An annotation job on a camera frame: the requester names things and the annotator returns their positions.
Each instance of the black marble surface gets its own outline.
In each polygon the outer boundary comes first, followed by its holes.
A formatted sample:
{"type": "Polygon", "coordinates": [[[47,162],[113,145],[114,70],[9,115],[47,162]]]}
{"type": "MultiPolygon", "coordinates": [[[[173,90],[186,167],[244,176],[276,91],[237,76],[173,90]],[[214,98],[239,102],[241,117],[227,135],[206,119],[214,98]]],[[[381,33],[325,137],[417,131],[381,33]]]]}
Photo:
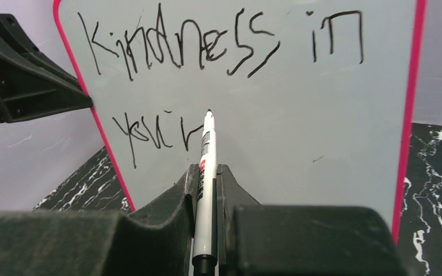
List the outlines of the black marble surface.
{"type": "MultiPolygon", "coordinates": [[[[35,209],[131,212],[104,148],[35,209]]],[[[398,251],[411,275],[442,275],[442,126],[413,124],[398,251]]]]}

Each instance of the pink border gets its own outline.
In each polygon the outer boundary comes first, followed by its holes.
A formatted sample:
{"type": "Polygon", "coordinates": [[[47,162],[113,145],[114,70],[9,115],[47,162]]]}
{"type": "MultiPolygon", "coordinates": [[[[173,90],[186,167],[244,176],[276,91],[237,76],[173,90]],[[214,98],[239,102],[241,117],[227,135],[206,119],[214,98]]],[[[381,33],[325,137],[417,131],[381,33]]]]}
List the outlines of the pink border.
{"type": "Polygon", "coordinates": [[[401,226],[401,209],[404,197],[404,178],[406,177],[407,158],[411,139],[414,96],[416,95],[416,82],[418,78],[419,60],[421,53],[422,33],[424,30],[424,17],[426,0],[417,0],[416,16],[414,18],[413,45],[411,48],[411,61],[409,64],[409,77],[407,81],[406,107],[401,137],[401,156],[397,173],[397,188],[395,189],[394,217],[392,219],[392,238],[397,244],[399,239],[399,227],[401,226]]]}
{"type": "MultiPolygon", "coordinates": [[[[414,104],[414,96],[416,94],[416,81],[417,81],[418,68],[419,68],[421,40],[422,40],[422,33],[423,33],[423,28],[424,28],[424,17],[425,17],[425,10],[426,10],[426,0],[416,0],[416,1],[417,1],[417,4],[416,4],[416,16],[414,19],[413,45],[412,45],[412,49],[411,49],[409,78],[408,78],[408,84],[407,84],[406,107],[405,107],[405,112],[404,112],[404,121],[403,121],[402,138],[401,138],[401,153],[400,153],[400,160],[399,160],[399,170],[398,170],[398,175],[397,175],[397,188],[395,191],[394,217],[393,217],[393,223],[392,223],[392,237],[393,237],[394,242],[396,244],[397,244],[397,240],[399,237],[399,226],[401,224],[401,208],[402,208],[402,199],[404,196],[404,177],[406,176],[406,170],[407,170],[407,155],[409,153],[411,122],[412,122],[412,117],[413,117],[413,104],[414,104]]],[[[55,19],[55,24],[58,28],[58,32],[60,33],[60,36],[62,37],[63,44],[65,45],[65,49],[67,50],[67,53],[70,57],[70,60],[71,60],[72,65],[74,67],[75,73],[77,74],[77,77],[79,79],[79,83],[82,86],[82,90],[88,94],[89,92],[87,90],[85,82],[83,81],[83,77],[82,77],[82,74],[81,74],[79,67],[77,65],[77,61],[75,60],[74,54],[72,53],[72,49],[70,48],[70,44],[68,43],[67,37],[65,35],[65,31],[63,30],[62,24],[60,23],[60,18],[58,15],[58,7],[60,5],[60,2],[61,2],[61,0],[54,0],[54,4],[53,4],[53,15],[54,15],[54,19],[55,19]]],[[[131,196],[128,192],[128,189],[126,188],[123,176],[121,175],[121,172],[119,170],[119,166],[117,165],[116,159],[115,159],[113,152],[111,150],[111,146],[108,143],[108,139],[106,138],[106,134],[105,134],[104,129],[101,125],[101,121],[99,120],[99,117],[97,116],[96,110],[94,108],[91,108],[91,111],[94,116],[94,119],[96,120],[97,126],[98,126],[99,131],[102,136],[102,139],[104,140],[104,143],[106,145],[106,149],[108,151],[108,154],[111,158],[111,161],[112,161],[112,163],[115,167],[115,170],[117,172],[117,175],[119,177],[119,182],[121,183],[121,186],[123,187],[126,198],[128,199],[129,207],[131,208],[131,210],[134,211],[135,205],[133,204],[133,201],[131,200],[131,196]]]]}
{"type": "MultiPolygon", "coordinates": [[[[77,78],[79,79],[79,83],[81,84],[82,90],[88,95],[89,91],[87,90],[87,86],[85,85],[81,71],[79,70],[79,65],[77,65],[77,61],[74,57],[74,54],[72,53],[72,48],[70,48],[70,44],[68,43],[65,31],[63,30],[62,27],[62,23],[60,23],[60,18],[58,16],[58,6],[60,5],[60,2],[61,0],[54,0],[53,3],[53,15],[54,15],[55,24],[58,28],[60,36],[62,37],[63,44],[65,45],[65,49],[67,50],[68,56],[70,57],[70,61],[72,62],[72,66],[74,67],[75,73],[77,74],[77,78]]],[[[126,184],[124,183],[124,178],[121,175],[121,171],[119,170],[119,166],[117,165],[116,158],[114,157],[113,151],[111,150],[111,145],[109,145],[108,143],[108,139],[106,137],[106,133],[104,132],[104,128],[101,125],[101,121],[99,120],[99,116],[97,115],[97,112],[94,107],[90,108],[90,110],[92,111],[92,115],[94,116],[97,127],[99,128],[99,132],[101,133],[102,139],[106,146],[106,150],[108,151],[109,157],[111,158],[111,162],[113,163],[113,166],[116,170],[117,177],[119,178],[119,183],[121,183],[121,187],[123,188],[123,192],[126,196],[126,199],[128,200],[129,207],[131,208],[132,211],[135,211],[136,210],[135,205],[133,204],[133,200],[131,200],[131,195],[129,194],[128,189],[126,188],[126,184]]]]}

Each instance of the marker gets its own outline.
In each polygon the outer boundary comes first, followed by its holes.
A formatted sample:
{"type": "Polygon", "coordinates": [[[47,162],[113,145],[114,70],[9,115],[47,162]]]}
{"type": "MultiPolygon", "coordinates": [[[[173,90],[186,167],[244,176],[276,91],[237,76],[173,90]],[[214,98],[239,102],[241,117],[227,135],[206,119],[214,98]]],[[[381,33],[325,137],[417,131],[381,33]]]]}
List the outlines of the marker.
{"type": "Polygon", "coordinates": [[[194,276],[214,276],[218,264],[218,215],[216,199],[216,132],[210,109],[204,117],[199,189],[197,191],[196,232],[192,265],[194,276]]]}

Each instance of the background wall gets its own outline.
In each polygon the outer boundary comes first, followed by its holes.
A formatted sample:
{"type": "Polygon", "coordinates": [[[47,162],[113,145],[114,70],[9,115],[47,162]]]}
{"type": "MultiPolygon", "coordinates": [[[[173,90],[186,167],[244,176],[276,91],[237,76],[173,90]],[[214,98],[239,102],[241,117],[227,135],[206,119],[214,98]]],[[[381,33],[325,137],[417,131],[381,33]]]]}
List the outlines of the background wall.
{"type": "MultiPolygon", "coordinates": [[[[31,40],[75,75],[52,16],[52,0],[0,0],[31,40]]],[[[0,124],[0,209],[31,209],[103,146],[89,109],[0,124]]]]}
{"type": "MultiPolygon", "coordinates": [[[[0,0],[50,59],[73,69],[52,0],[0,0]]],[[[442,125],[442,1],[428,0],[414,121],[442,125]]],[[[30,209],[103,146],[89,110],[0,124],[0,209],[30,209]]]]}

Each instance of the black and white marble table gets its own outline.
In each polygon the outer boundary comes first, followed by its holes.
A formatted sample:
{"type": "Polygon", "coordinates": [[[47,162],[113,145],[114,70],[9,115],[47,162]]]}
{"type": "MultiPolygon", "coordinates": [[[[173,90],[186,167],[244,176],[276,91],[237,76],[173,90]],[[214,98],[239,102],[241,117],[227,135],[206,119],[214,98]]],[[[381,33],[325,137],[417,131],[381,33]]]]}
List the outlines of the black and white marble table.
{"type": "MultiPolygon", "coordinates": [[[[131,212],[104,148],[35,209],[131,212]]],[[[398,251],[413,276],[442,276],[442,126],[413,124],[398,251]]]]}

